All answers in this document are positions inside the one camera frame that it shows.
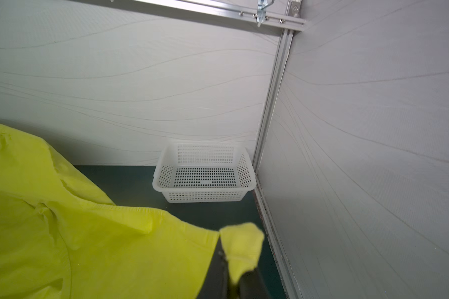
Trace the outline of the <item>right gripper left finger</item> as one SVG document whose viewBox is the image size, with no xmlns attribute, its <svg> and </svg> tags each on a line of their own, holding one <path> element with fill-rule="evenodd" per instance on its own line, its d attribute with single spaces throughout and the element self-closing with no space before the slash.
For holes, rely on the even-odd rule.
<svg viewBox="0 0 449 299">
<path fill-rule="evenodd" d="M 218 239 L 204 283 L 197 299 L 227 299 L 229 297 L 229 270 L 222 240 Z"/>
</svg>

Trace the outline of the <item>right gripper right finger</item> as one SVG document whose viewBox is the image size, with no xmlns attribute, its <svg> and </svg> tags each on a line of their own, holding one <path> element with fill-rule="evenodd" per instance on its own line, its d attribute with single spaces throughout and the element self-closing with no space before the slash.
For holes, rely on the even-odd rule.
<svg viewBox="0 0 449 299">
<path fill-rule="evenodd" d="M 239 299 L 271 299 L 259 269 L 244 273 L 238 284 Z"/>
</svg>

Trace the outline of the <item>yellow long pants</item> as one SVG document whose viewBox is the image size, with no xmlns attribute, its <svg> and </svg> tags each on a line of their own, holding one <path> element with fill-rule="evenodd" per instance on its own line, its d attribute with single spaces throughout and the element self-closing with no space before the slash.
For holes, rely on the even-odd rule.
<svg viewBox="0 0 449 299">
<path fill-rule="evenodd" d="M 92 299 L 104 283 L 99 221 L 130 229 L 112 201 L 40 137 L 0 124 L 0 299 Z M 226 229 L 233 278 L 258 265 L 258 232 Z"/>
</svg>

